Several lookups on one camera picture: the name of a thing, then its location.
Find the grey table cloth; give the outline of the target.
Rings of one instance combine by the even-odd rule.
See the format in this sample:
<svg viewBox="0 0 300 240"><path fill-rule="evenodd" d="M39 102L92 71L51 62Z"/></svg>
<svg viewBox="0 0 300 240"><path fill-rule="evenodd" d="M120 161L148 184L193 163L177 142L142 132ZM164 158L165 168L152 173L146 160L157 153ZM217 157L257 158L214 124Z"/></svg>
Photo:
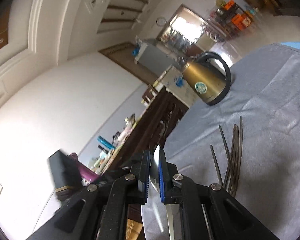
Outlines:
<svg viewBox="0 0 300 240"><path fill-rule="evenodd" d="M195 103L168 137L177 199L150 190L146 239L300 239L300 42L259 48L231 72L227 96Z"/></svg>

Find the bronze electric kettle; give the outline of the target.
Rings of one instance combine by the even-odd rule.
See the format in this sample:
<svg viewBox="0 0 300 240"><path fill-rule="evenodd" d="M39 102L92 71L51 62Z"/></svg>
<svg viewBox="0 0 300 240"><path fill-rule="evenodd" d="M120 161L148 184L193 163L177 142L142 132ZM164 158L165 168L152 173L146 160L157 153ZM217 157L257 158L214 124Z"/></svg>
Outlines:
<svg viewBox="0 0 300 240"><path fill-rule="evenodd" d="M225 72L221 72L210 60L219 61ZM183 79L193 91L209 106L221 102L231 87L231 71L220 55L206 51L192 60L188 60L183 68Z"/></svg>

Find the white ceramic spoon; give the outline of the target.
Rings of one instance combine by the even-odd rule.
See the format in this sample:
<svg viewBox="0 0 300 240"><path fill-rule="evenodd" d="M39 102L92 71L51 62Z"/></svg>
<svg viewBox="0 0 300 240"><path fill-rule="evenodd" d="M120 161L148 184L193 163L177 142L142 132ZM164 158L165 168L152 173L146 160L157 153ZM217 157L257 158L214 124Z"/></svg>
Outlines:
<svg viewBox="0 0 300 240"><path fill-rule="evenodd" d="M165 206L169 238L175 239L172 208L171 208L171 205L164 204L164 182L163 182L163 175L162 175L162 171L161 171L161 164L160 164L159 160L160 160L160 145L157 145L157 147L154 150L152 162L150 165L149 178L150 178L152 187L159 194L161 203Z"/></svg>

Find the white chest freezer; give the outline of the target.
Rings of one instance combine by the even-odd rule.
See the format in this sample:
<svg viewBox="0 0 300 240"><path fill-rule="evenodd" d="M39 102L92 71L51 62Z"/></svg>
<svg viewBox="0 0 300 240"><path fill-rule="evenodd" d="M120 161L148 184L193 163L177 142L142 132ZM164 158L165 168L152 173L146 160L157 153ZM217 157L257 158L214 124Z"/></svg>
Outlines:
<svg viewBox="0 0 300 240"><path fill-rule="evenodd" d="M183 79L182 73L175 67L169 66L153 83L153 87L159 92L166 88L179 101L188 108L192 107L199 96L192 90L190 85Z"/></svg>

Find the magenta water bottle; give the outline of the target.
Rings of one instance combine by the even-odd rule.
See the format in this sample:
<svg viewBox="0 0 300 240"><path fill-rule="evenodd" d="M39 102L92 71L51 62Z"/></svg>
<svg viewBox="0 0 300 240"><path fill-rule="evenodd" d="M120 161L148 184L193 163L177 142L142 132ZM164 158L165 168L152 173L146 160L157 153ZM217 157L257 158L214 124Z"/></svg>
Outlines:
<svg viewBox="0 0 300 240"><path fill-rule="evenodd" d="M80 161L78 161L78 155L76 153L71 153L69 155L69 157L75 161L81 177L83 179L85 179L86 181L92 182L92 181L97 180L100 177L95 172L93 172L91 169L89 169L84 164L82 164Z"/></svg>

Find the carved dark wooden sideboard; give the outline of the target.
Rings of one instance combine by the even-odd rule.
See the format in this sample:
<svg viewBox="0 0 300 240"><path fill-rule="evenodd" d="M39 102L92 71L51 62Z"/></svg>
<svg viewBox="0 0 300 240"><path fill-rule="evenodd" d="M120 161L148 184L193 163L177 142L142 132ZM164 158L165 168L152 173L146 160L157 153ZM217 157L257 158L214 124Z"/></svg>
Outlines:
<svg viewBox="0 0 300 240"><path fill-rule="evenodd" d="M163 89L151 101L133 126L124 143L116 149L101 171L105 174L127 165L129 159L144 150L164 147L167 137L189 110L176 96Z"/></svg>

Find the grey refrigerator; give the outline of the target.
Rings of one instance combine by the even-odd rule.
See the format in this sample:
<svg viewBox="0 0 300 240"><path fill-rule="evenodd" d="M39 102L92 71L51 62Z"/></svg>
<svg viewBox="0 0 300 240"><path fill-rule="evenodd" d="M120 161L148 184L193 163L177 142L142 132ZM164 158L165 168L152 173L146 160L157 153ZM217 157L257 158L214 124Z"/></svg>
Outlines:
<svg viewBox="0 0 300 240"><path fill-rule="evenodd" d="M135 63L139 63L146 67L157 77L159 77L169 67L176 66L175 60L157 47L156 40L142 40L138 46L139 51L134 57Z"/></svg>

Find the blue round table cover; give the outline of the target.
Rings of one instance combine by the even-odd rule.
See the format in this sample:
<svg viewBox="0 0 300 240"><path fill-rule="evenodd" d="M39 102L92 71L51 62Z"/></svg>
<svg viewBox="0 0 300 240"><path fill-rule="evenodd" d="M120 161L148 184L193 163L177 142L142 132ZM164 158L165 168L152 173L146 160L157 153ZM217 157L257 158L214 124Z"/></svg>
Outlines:
<svg viewBox="0 0 300 240"><path fill-rule="evenodd" d="M281 42L281 44L300 50L300 42Z"/></svg>

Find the round wall clock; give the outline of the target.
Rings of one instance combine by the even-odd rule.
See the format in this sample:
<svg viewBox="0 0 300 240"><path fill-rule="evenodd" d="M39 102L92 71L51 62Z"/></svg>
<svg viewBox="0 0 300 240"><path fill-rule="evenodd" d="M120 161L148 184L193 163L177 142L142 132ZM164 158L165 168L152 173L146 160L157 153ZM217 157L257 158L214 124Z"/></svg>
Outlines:
<svg viewBox="0 0 300 240"><path fill-rule="evenodd" d="M162 16L158 17L157 20L156 20L156 25L158 27L164 27L166 25L166 23L167 23L166 18L164 18Z"/></svg>

